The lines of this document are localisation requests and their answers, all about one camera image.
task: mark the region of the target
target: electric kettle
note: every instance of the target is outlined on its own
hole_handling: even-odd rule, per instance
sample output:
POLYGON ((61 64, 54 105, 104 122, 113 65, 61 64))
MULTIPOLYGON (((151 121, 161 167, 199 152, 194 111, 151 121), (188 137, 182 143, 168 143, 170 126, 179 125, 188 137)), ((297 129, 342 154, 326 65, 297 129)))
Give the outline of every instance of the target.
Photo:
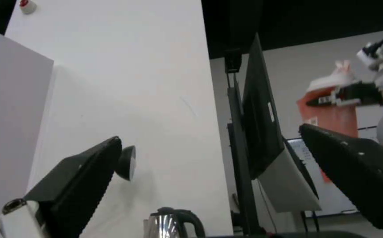
POLYGON ((194 226, 197 237, 205 237, 205 229, 196 214, 189 210, 160 208, 144 222, 144 238, 187 238, 184 223, 194 226))

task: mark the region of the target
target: metal stand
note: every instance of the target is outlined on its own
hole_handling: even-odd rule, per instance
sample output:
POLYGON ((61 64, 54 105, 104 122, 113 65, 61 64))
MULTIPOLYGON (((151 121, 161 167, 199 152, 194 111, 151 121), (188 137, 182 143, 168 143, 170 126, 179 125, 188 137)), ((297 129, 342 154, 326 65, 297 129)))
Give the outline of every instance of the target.
POLYGON ((230 103, 231 120, 228 134, 230 137, 231 154, 233 157, 235 184, 242 218, 243 233, 245 235, 261 234, 258 214, 256 212, 255 197, 247 159, 246 136, 242 126, 242 105, 237 79, 234 73, 234 87, 228 88, 228 101, 230 103))

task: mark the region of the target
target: white table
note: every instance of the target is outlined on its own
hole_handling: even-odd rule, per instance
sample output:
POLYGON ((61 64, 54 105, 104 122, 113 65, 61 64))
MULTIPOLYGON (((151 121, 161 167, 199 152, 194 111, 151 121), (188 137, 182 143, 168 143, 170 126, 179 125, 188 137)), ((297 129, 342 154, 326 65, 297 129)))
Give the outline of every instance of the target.
POLYGON ((30 187, 62 158, 113 135, 137 146, 82 237, 141 237, 162 206, 232 234, 200 1, 36 0, 6 36, 55 60, 30 187))

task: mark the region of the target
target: black ceiling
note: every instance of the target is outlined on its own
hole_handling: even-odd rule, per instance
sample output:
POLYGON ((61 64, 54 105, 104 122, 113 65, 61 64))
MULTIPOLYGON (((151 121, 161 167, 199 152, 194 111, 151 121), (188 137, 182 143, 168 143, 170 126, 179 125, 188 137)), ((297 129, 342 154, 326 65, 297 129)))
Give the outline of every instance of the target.
POLYGON ((383 30, 383 1, 202 0, 210 58, 243 52, 258 30, 265 50, 383 30))

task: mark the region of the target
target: kettle handle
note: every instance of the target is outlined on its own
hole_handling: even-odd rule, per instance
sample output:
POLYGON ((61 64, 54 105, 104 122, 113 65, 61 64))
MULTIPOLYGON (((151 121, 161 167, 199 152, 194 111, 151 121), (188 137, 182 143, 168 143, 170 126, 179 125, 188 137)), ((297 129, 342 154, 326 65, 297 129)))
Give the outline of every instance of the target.
POLYGON ((197 237, 206 237, 203 224, 196 214, 194 214, 192 211, 184 209, 175 209, 175 213, 178 216, 179 222, 193 224, 197 237))

